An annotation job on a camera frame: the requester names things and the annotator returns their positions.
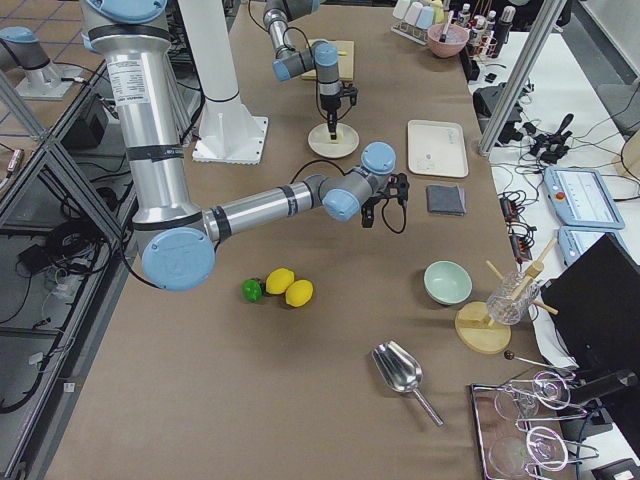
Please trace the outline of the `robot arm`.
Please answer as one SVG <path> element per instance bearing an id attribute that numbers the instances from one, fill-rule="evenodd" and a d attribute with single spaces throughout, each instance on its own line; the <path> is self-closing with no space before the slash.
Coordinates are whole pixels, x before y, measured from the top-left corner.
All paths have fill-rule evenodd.
<path id="1" fill-rule="evenodd" d="M 275 188 L 251 178 L 268 121 L 241 99 L 220 2 L 179 5 L 202 95 L 193 128 L 177 120 L 166 3 L 85 1 L 81 9 L 88 43 L 103 56 L 110 78 L 137 196 L 132 230 L 147 284 L 196 288 L 231 236 L 317 207 L 344 222 L 387 186 L 396 154 L 383 142 L 367 145 L 360 163 L 337 177 L 316 174 Z"/>
<path id="2" fill-rule="evenodd" d="M 270 0 L 264 8 L 263 24 L 274 48 L 272 66 L 279 81 L 290 80 L 311 70 L 316 72 L 320 106 L 326 112 L 329 138 L 336 141 L 343 90 L 337 47 L 326 40 L 318 40 L 298 49 L 289 37 L 290 23 L 314 13 L 319 6 L 319 1 Z"/>

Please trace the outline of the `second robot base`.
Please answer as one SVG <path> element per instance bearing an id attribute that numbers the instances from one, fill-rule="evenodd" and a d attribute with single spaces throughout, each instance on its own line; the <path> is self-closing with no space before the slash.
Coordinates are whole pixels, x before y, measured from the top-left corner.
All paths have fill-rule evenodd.
<path id="1" fill-rule="evenodd" d="M 1 71 L 20 69 L 24 79 L 16 90 L 29 100 L 61 100 L 70 88 L 35 34 L 23 26 L 1 29 Z"/>

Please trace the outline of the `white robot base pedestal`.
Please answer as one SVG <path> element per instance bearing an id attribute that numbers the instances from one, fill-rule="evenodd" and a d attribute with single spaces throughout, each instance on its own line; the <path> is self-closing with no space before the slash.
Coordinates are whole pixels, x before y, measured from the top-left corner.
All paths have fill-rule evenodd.
<path id="1" fill-rule="evenodd" d="M 181 12 L 204 95 L 194 159 L 256 165 L 268 119 L 242 102 L 220 1 L 185 1 Z"/>

